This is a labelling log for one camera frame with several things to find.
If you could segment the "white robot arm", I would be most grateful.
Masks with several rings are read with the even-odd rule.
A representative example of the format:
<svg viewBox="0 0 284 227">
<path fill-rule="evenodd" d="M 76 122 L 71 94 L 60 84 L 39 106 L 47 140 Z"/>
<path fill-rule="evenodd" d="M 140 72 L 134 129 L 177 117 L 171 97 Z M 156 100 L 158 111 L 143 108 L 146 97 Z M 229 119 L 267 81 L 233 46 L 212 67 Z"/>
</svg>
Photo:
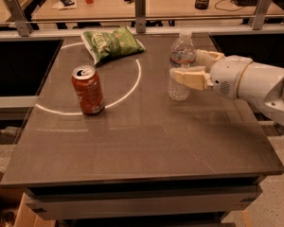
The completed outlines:
<svg viewBox="0 0 284 227">
<path fill-rule="evenodd" d="M 189 89 L 212 88 L 220 96 L 244 100 L 284 126 L 284 68 L 200 49 L 196 62 L 197 66 L 170 69 L 171 78 Z"/>
</svg>

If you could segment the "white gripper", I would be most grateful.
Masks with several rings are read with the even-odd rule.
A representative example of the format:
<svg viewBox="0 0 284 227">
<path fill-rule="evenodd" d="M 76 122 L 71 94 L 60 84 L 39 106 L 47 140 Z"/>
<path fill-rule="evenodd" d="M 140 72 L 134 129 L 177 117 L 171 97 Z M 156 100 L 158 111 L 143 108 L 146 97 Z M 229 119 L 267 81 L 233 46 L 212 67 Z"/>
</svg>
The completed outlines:
<svg viewBox="0 0 284 227">
<path fill-rule="evenodd" d="M 253 60 L 241 56 L 225 57 L 221 52 L 198 49 L 196 62 L 201 66 L 171 68 L 169 70 L 171 78 L 190 89 L 199 91 L 213 86 L 218 95 L 237 99 L 240 78 Z"/>
</svg>

